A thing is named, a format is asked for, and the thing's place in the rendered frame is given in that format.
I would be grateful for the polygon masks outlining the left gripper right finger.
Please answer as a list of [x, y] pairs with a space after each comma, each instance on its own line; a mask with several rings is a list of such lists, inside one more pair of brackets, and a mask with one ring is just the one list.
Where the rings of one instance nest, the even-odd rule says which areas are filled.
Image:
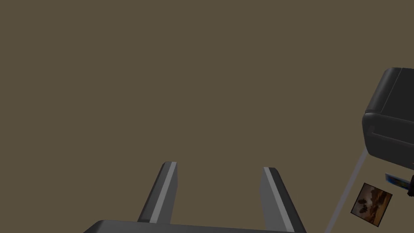
[[262, 169], [260, 200], [267, 231], [306, 233], [286, 186], [274, 167]]

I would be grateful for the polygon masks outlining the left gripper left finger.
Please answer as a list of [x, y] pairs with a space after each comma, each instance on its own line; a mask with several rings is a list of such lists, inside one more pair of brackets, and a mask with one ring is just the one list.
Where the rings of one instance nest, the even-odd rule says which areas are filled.
[[167, 161], [159, 170], [138, 222], [171, 223], [177, 187], [177, 163]]

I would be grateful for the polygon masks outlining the brown landscape picture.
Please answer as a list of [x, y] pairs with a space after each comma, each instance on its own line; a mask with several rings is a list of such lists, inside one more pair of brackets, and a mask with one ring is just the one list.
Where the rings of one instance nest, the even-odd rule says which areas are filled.
[[351, 209], [351, 214], [378, 227], [387, 210], [392, 194], [364, 183]]

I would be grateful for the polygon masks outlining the blue picture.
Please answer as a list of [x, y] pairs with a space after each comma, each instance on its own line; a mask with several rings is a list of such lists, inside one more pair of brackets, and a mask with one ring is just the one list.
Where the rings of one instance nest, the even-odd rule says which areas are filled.
[[409, 190], [410, 188], [410, 181], [404, 180], [402, 178], [393, 176], [391, 174], [385, 173], [385, 180], [397, 187]]

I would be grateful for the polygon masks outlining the dark grey appliance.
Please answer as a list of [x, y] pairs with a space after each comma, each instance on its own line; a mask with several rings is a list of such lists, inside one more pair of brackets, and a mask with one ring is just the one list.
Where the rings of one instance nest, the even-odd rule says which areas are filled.
[[362, 117], [368, 153], [414, 170], [414, 69], [386, 69]]

